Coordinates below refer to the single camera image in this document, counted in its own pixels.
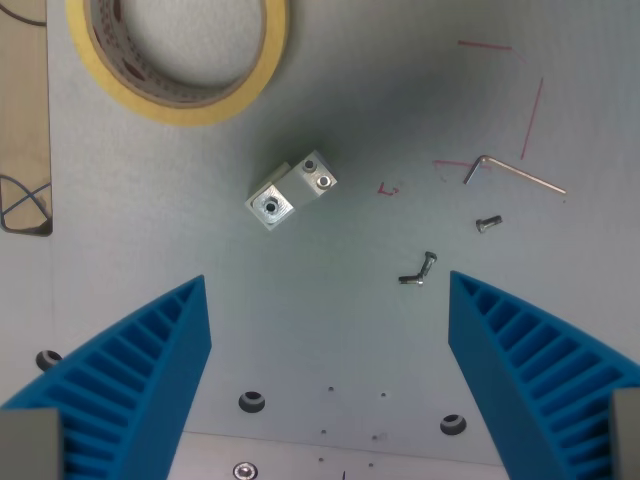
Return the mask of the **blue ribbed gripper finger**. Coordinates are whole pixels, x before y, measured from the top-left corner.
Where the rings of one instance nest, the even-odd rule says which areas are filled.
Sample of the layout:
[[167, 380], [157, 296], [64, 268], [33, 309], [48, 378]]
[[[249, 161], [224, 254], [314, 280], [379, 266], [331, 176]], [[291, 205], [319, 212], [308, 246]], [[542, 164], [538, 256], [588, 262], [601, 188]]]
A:
[[637, 363], [457, 271], [448, 344], [510, 478], [613, 478], [611, 399], [638, 386]]
[[66, 479], [165, 479], [211, 350], [205, 279], [156, 298], [3, 404], [52, 408]]

